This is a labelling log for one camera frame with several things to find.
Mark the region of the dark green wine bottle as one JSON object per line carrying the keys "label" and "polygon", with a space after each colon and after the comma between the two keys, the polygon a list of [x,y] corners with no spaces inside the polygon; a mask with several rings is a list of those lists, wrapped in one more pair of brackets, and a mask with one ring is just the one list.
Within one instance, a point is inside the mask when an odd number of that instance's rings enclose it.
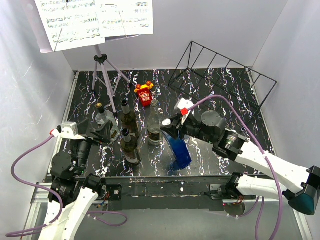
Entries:
{"label": "dark green wine bottle", "polygon": [[127,100],[121,101],[121,108],[122,114],[120,116],[120,120],[122,123],[122,127],[128,129],[129,133],[138,139],[140,136],[140,130],[138,127],[135,111],[130,109]]}

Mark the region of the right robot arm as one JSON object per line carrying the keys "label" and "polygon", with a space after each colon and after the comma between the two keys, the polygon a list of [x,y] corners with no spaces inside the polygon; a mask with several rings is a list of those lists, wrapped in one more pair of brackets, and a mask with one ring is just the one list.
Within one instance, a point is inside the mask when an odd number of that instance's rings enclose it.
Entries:
{"label": "right robot arm", "polygon": [[225,185],[230,198],[256,195],[286,199],[294,210],[309,216],[315,214],[320,199],[319,167],[298,166],[260,150],[248,138],[228,130],[225,119],[212,110],[204,112],[200,120],[177,113],[163,120],[160,129],[174,139],[187,135],[207,142],[218,156],[249,166],[270,178],[255,179],[234,173]]}

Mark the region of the green wine bottle silver neck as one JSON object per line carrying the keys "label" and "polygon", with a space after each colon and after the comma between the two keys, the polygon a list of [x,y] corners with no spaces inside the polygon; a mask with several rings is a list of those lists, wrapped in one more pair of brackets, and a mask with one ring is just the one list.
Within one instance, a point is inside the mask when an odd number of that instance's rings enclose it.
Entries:
{"label": "green wine bottle silver neck", "polygon": [[132,165],[139,165],[141,156],[137,138],[127,128],[121,130],[121,136],[120,145],[125,159]]}

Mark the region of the blue glass bottle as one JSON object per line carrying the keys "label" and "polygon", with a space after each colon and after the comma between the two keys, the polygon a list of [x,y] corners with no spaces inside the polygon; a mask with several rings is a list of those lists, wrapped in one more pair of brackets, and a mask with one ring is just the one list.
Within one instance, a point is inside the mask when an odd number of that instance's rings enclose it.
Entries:
{"label": "blue glass bottle", "polygon": [[181,138],[173,138],[164,130],[162,130],[165,140],[175,157],[174,162],[170,165],[172,171],[183,170],[188,167],[191,162],[191,156],[187,148],[186,142]]}

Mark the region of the small clear black-cap bottle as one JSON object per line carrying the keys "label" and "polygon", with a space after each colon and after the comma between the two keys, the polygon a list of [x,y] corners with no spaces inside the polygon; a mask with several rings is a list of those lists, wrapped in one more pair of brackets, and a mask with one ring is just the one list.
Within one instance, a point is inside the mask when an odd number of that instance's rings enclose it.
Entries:
{"label": "small clear black-cap bottle", "polygon": [[115,142],[118,139],[118,136],[120,135],[120,131],[117,125],[117,121],[114,117],[114,114],[107,109],[106,106],[104,106],[101,102],[97,102],[95,105],[95,108],[97,110],[97,115],[95,117],[95,121],[99,126],[102,126],[103,124],[110,121],[112,123],[112,127],[110,127],[110,140],[112,142]]}

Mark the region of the tall clear bottle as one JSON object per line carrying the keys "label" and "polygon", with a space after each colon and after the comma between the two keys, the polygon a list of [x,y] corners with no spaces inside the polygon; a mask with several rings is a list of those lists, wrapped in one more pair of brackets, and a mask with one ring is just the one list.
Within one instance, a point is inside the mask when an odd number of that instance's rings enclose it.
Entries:
{"label": "tall clear bottle", "polygon": [[150,114],[147,120],[147,133],[149,143],[152,145],[159,145],[162,140],[161,114],[159,111],[159,101],[153,99],[150,103]]}

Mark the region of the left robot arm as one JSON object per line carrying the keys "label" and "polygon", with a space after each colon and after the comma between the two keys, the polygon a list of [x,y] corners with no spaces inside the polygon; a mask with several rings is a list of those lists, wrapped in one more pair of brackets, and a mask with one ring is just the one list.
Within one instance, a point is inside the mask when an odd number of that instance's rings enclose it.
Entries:
{"label": "left robot arm", "polygon": [[113,126],[108,120],[90,130],[88,136],[89,121],[85,119],[79,124],[64,122],[51,131],[54,137],[70,141],[70,153],[59,152],[51,161],[53,193],[48,195],[46,226],[39,239],[73,240],[92,203],[109,197],[105,180],[94,174],[82,179],[81,175],[87,168],[91,147],[110,143]]}

